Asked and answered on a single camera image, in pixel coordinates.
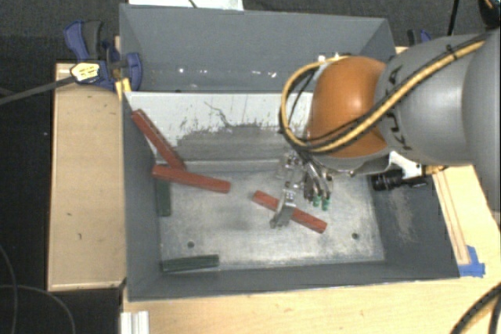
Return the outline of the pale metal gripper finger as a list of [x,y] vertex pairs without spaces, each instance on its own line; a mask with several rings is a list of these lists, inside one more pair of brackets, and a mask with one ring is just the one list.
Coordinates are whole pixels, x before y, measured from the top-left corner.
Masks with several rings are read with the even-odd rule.
[[282,226],[287,226],[295,209],[295,193],[289,189],[283,190]]
[[275,229],[275,228],[281,228],[284,226],[283,210],[284,210],[285,200],[286,200],[286,195],[285,195],[285,190],[283,189],[281,194],[280,194],[280,198],[279,198],[279,201],[277,203],[277,207],[276,207],[276,210],[274,212],[274,215],[269,222],[270,228]]

